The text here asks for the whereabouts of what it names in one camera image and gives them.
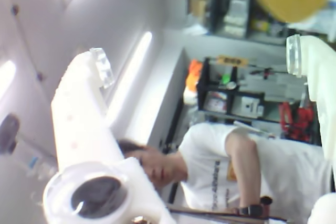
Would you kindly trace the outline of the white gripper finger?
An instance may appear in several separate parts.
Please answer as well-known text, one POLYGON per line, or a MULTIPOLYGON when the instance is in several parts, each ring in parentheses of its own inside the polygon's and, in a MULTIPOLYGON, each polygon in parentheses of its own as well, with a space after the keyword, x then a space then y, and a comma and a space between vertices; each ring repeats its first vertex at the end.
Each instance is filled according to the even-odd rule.
POLYGON ((287 71, 306 77, 309 99, 316 104, 324 157, 335 175, 335 51, 315 36, 286 39, 287 71))
POLYGON ((101 90, 113 84, 101 48, 78 54, 51 102, 58 173, 43 207, 49 223, 151 223, 174 219, 135 158, 125 158, 105 121, 101 90))

